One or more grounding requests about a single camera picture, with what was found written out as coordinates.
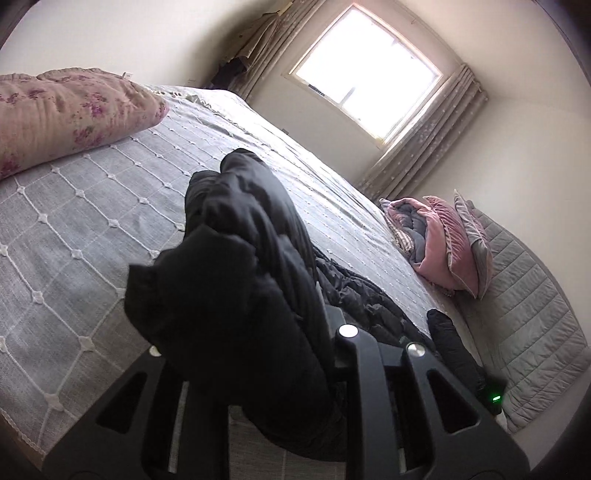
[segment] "window frame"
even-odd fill
[[[413,55],[415,55],[418,59],[420,59],[434,74],[435,79],[430,87],[425,91],[425,93],[417,100],[417,102],[411,107],[411,109],[407,112],[407,114],[402,117],[389,131],[389,133],[381,137],[376,137],[373,133],[369,132],[355,117],[349,114],[345,109],[343,109],[342,105],[349,99],[349,97],[355,91],[355,87],[353,87],[347,95],[343,98],[340,103],[335,102],[332,98],[325,95],[323,92],[315,88],[313,85],[308,84],[307,81],[302,79],[297,75],[297,71],[300,67],[308,60],[310,55],[322,41],[324,36],[351,10],[357,9],[361,13],[367,15],[375,25],[379,26],[383,30],[385,30],[389,35],[394,37],[395,41],[401,43],[407,50],[409,50]],[[445,76],[441,70],[439,70],[435,64],[429,60],[419,49],[417,49],[412,43],[410,43],[402,34],[400,34],[395,28],[391,25],[387,24],[385,21],[381,20],[380,17],[372,13],[371,11],[367,10],[363,6],[353,3],[345,8],[331,23],[330,25],[316,38],[314,43],[308,47],[305,52],[298,57],[298,60],[295,64],[291,67],[288,67],[282,74],[282,77],[289,80],[291,83],[299,86],[310,95],[314,97],[321,97],[324,99],[327,104],[331,107],[334,107],[334,110],[340,112],[341,116],[344,116],[346,119],[355,123],[355,125],[360,128],[367,136],[369,136],[377,147],[383,148],[387,145],[408,123],[410,120],[416,115],[416,113],[431,99],[431,97],[437,92],[437,89],[443,85],[443,83],[447,80],[448,76]]]

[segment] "diamond pattern bedspread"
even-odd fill
[[[191,174],[235,148],[273,169],[313,242],[422,331],[428,309],[452,308],[395,249],[376,206],[243,101],[153,89],[171,106],[157,127],[0,182],[0,411],[42,455],[147,347],[122,308],[127,266],[181,241]]]

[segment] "black device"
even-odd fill
[[[491,414],[423,345],[396,348],[327,308],[348,392],[348,480],[521,480],[529,464]],[[48,454],[48,480],[229,480],[228,408],[144,353]]]

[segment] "bed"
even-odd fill
[[[123,312],[128,264],[181,241],[190,176],[238,147],[272,168],[328,256],[427,334],[426,312],[448,313],[478,355],[450,299],[349,183],[232,93],[149,88],[170,105],[156,127],[0,181],[0,412],[38,459],[149,347]]]

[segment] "pink folded blanket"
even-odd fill
[[[452,276],[447,266],[447,247],[445,230],[439,215],[431,207],[412,198],[393,201],[388,207],[387,215],[400,225],[397,207],[408,203],[427,222],[425,235],[425,256],[421,262],[411,262],[415,271],[428,281],[449,290],[463,290],[464,286]]]

